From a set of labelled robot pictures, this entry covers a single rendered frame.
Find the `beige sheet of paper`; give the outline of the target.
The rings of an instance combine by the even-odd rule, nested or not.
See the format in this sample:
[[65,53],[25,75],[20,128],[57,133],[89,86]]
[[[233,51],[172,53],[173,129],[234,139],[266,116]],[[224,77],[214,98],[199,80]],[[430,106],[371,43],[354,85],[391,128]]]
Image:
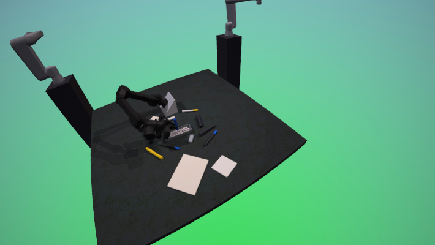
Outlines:
[[168,187],[195,195],[208,160],[184,154],[175,169]]

